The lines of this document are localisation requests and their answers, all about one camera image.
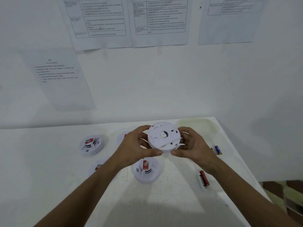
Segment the hand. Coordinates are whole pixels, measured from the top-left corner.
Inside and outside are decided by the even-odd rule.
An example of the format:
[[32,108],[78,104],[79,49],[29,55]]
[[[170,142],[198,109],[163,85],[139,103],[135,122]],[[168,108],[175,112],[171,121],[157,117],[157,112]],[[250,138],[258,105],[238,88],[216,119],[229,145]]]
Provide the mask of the hand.
[[212,174],[220,159],[206,144],[201,135],[190,127],[179,127],[183,143],[177,150],[171,152],[172,155],[188,158],[198,164],[204,171]]
[[140,159],[162,155],[161,150],[152,149],[147,142],[147,134],[143,131],[148,130],[149,128],[150,125],[140,126],[128,133],[123,139],[122,143],[111,157],[118,167],[123,169]]

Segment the forearm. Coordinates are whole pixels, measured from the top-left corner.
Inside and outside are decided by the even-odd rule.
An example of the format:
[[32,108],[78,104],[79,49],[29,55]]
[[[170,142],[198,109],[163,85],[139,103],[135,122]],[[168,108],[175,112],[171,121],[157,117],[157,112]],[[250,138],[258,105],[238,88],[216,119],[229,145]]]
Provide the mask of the forearm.
[[39,221],[35,227],[84,226],[109,183],[119,170],[115,161],[109,159]]
[[212,175],[252,227],[299,227],[279,207],[264,198],[221,159]]

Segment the left hand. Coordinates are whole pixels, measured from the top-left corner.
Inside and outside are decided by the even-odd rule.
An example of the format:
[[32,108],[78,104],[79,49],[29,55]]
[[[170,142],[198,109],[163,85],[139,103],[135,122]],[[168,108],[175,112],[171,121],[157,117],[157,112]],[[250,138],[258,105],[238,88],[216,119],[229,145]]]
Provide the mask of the left hand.
[[143,131],[148,130],[150,125],[144,125],[136,128],[127,134],[119,145],[111,159],[121,169],[134,164],[140,159],[162,155],[161,150],[152,149],[147,142],[147,134]]

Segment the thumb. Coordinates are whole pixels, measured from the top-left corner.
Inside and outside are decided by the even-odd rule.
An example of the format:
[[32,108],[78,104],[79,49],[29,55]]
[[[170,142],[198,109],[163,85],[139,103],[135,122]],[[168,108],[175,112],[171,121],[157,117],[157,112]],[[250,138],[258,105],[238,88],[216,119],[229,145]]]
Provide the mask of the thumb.
[[155,157],[160,155],[162,155],[162,151],[158,149],[144,149],[143,151],[144,158]]
[[177,150],[173,150],[171,152],[171,154],[173,156],[177,156],[177,157],[180,157],[180,158],[187,158],[187,159],[190,158],[189,150],[177,149]]

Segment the right hand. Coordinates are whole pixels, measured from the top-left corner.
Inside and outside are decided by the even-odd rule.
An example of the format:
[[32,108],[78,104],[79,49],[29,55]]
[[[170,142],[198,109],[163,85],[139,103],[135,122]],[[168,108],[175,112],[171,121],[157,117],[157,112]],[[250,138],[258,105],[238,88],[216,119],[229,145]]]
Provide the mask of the right hand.
[[190,127],[179,127],[183,143],[177,150],[171,152],[172,155],[193,160],[204,171],[212,174],[219,164],[220,159],[206,144],[201,135]]

